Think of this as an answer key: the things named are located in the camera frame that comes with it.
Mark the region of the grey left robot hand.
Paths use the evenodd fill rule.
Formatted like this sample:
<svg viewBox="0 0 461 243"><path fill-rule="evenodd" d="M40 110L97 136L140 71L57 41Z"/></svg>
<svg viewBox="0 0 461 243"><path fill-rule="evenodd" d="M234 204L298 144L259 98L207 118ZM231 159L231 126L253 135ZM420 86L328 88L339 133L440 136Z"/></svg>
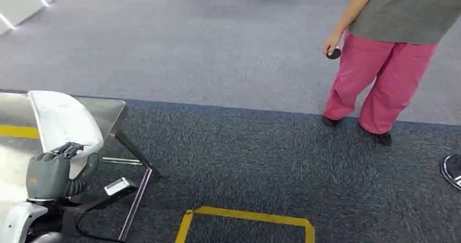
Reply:
<svg viewBox="0 0 461 243"><path fill-rule="evenodd" d="M83 149L81 144L67 142L32 157L26 173L27 198L32 201L51 201L81 194L86 189L85 179L81 175L71 179L69 174L70 160Z"/></svg>

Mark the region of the person's hand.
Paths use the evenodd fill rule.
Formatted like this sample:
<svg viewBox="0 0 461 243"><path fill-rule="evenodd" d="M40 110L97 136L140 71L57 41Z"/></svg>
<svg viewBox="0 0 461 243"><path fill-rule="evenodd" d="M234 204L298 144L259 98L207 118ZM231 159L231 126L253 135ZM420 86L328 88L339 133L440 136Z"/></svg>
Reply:
<svg viewBox="0 0 461 243"><path fill-rule="evenodd" d="M333 31L329 34L329 36L325 39L323 43L322 51L325 55L333 53L334 49L337 47L338 43L341 40L342 34L342 31Z"/></svg>

